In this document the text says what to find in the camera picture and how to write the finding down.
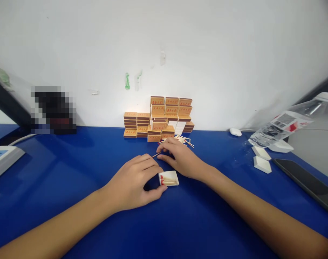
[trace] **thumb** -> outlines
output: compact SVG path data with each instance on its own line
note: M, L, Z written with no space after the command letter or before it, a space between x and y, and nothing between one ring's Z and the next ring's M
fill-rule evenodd
M167 155L159 155L158 159L163 160L164 162L167 162L172 167L174 167L174 164L176 164L176 161Z
M167 190L167 186L161 185L157 189L150 190L146 193L145 203L148 204L152 201L158 200L162 193Z

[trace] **bottle label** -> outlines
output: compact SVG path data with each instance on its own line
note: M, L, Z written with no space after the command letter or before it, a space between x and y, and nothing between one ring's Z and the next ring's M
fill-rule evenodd
M294 133L312 122L313 120L310 118L291 111L284 111L271 121L273 125L290 133Z

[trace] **plastic water bottle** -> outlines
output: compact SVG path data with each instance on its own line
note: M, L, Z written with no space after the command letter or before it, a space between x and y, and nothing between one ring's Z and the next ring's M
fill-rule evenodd
M322 92L313 100L292 106L250 136L253 146L268 147L304 128L325 111L328 92Z

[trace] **black frame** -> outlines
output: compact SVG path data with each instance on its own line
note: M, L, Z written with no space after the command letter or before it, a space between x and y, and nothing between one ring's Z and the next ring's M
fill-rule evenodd
M0 83L0 110L12 119L19 128L0 139L0 146L6 146L31 132L31 115Z
M30 132L31 115L20 103L0 84L0 110L22 129Z

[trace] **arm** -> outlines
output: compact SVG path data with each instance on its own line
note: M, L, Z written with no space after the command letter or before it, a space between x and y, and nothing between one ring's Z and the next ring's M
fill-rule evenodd
M128 161L103 188L76 205L0 248L0 259L56 259L112 214L144 206L167 189L144 191L145 183L163 170L145 154Z
M188 147L170 138L157 153L184 176L194 178L220 195L281 258L328 258L328 239L275 208L200 160Z

